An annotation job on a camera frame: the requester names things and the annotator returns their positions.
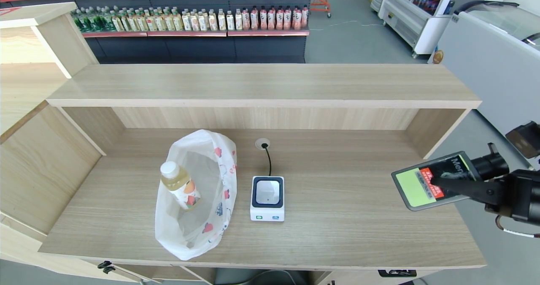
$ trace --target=floor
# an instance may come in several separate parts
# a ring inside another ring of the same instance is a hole
[[[371,12],[367,0],[329,0],[332,17],[314,12],[310,18],[306,62],[325,63],[416,63],[427,57],[411,58],[411,48]],[[510,165],[510,169],[525,168],[525,162],[501,135],[478,113],[471,112],[434,153],[434,158],[460,150],[474,158],[488,153],[486,143],[494,142]],[[446,270],[425,277],[429,285],[506,285],[536,284],[535,272],[540,265],[540,245],[531,239],[499,231],[494,215],[484,212],[474,201],[456,204],[465,223],[484,254],[488,266],[480,269]],[[505,220],[505,226],[516,231],[537,231],[534,227]],[[257,271],[220,269],[216,284],[243,282]],[[297,285],[303,285],[294,274]],[[289,284],[289,277],[280,272],[267,274],[253,285]],[[1,285],[126,285],[52,273],[34,266],[0,261]],[[192,282],[165,282],[164,285],[191,285]]]

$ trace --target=wood grain surface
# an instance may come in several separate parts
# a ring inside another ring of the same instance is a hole
[[[405,130],[417,109],[113,108],[127,128]]]
[[[218,130],[237,145],[235,210],[216,248],[182,262],[156,241],[154,214],[159,166],[170,145],[192,131],[126,129],[40,252],[131,264],[297,270],[486,264],[452,204],[421,212],[403,204],[390,173],[421,162],[405,132],[345,130]],[[272,142],[273,175],[285,177],[284,223],[249,219],[251,178],[268,172],[266,154],[254,146],[259,137]]]
[[[66,77],[54,63],[2,64],[0,81],[1,127],[4,134],[58,89]]]
[[[418,154],[427,159],[469,112],[470,109],[421,109],[407,128],[407,135]]]
[[[0,45],[2,64],[54,62],[49,50],[30,27],[2,29]]]
[[[100,154],[52,106],[1,146],[0,209],[47,234]]]
[[[66,78],[70,79],[87,65],[98,64],[96,56],[69,14],[63,14],[31,29]]]
[[[63,110],[102,155],[107,155],[108,149],[114,146],[126,129],[112,108],[66,107]]]
[[[77,8],[75,2],[51,3],[23,6],[17,10],[0,16],[0,29],[14,27],[31,27],[67,14]]]
[[[81,70],[53,106],[476,108],[441,65],[106,64]]]

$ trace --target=wooden shelf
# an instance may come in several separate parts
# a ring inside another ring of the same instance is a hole
[[[302,30],[257,30],[257,31],[228,31],[227,36],[294,36],[294,35],[309,35],[309,29]]]
[[[376,130],[218,130],[237,145],[235,210],[216,248],[181,262],[156,241],[154,214],[159,166],[170,145],[192,131],[126,129],[40,252],[146,265],[297,270],[485,264],[454,206],[405,207],[390,173],[421,158],[405,132]],[[284,223],[249,219],[251,178],[268,171],[266,156],[253,146],[261,136],[272,141],[274,175],[286,180]]]
[[[431,64],[90,65],[48,101],[53,106],[333,109],[475,109],[481,102],[444,66]]]

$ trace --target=wooden counter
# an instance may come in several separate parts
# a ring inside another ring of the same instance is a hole
[[[147,279],[181,266],[207,283],[216,267],[389,285],[414,278],[382,280],[376,269],[421,277],[485,265],[453,205],[411,212],[390,176],[429,156],[480,104],[442,66],[91,65],[48,102],[103,157],[40,252],[110,260]],[[236,143],[238,195],[218,247],[184,262],[155,239],[159,166],[174,141],[200,128]],[[284,223],[248,217],[251,177],[267,168],[254,146],[262,136],[287,182]]]

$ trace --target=plastic bag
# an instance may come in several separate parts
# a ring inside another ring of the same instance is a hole
[[[160,182],[156,204],[156,239],[186,261],[216,247],[227,229],[237,195],[236,145],[208,130],[191,133],[170,147],[167,161],[186,168],[201,199],[183,210]]]

